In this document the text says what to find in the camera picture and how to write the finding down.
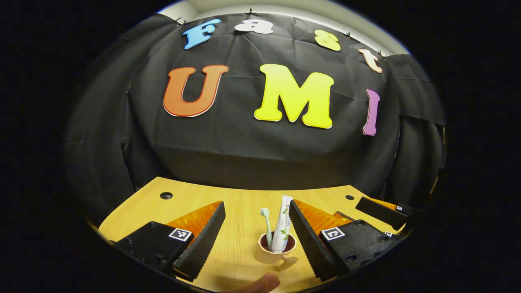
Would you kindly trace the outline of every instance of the cup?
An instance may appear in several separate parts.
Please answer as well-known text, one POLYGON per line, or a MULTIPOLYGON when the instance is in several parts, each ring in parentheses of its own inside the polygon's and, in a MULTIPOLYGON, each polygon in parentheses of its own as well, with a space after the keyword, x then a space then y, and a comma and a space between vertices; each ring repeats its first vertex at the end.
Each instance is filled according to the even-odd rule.
POLYGON ((256 245, 255 250, 255 259, 258 262, 262 262, 265 264, 275 264, 279 262, 280 260, 283 260, 284 262, 276 267, 277 270, 282 271, 287 268, 289 268, 291 265, 296 263, 299 259, 297 257, 288 257, 288 254, 292 252, 296 248, 296 239, 293 237, 293 235, 289 235, 288 238, 288 244, 286 245, 286 249, 282 251, 281 253, 274 253, 269 251, 268 248, 268 241, 266 240, 266 233, 263 233, 256 245))

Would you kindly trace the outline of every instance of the wooden table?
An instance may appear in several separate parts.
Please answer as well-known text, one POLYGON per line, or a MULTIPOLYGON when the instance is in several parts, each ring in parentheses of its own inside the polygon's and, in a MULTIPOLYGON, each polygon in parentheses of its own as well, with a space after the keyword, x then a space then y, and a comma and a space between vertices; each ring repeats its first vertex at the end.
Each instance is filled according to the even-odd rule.
POLYGON ((340 211, 354 219, 364 219, 381 231, 397 233, 390 225, 355 209, 361 197, 367 197, 352 186, 340 186, 306 190, 246 190, 219 188, 180 182, 157 177, 115 209, 101 224, 98 231, 109 240, 119 241, 150 221, 168 223, 207 204, 221 200, 225 203, 226 219, 214 243, 212 251, 194 282, 182 281, 200 288, 223 291, 246 285, 266 272, 279 276, 281 284, 273 292, 293 292, 315 287, 321 282, 313 270, 297 238, 297 248, 289 257, 298 262, 284 271, 275 265, 260 263, 254 258, 254 250, 266 221, 260 209, 269 208, 270 226, 275 229, 283 195, 311 204, 333 214, 340 211), (173 197, 160 198, 162 192, 173 197), (353 200, 346 199, 351 195, 353 200))

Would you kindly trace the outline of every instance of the yellow letter m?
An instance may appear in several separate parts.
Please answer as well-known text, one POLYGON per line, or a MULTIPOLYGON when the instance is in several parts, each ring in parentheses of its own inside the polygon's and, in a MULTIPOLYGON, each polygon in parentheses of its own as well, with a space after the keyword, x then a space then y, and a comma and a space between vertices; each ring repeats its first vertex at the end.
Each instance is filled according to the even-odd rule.
POLYGON ((331 128, 333 121, 329 118, 329 92, 334 81, 330 76, 313 72, 299 88, 286 66, 264 64, 260 68, 266 75, 266 85, 262 106, 254 113, 256 119, 280 121, 282 112, 277 109, 280 96, 290 122, 295 122, 309 103, 302 122, 308 126, 331 128))

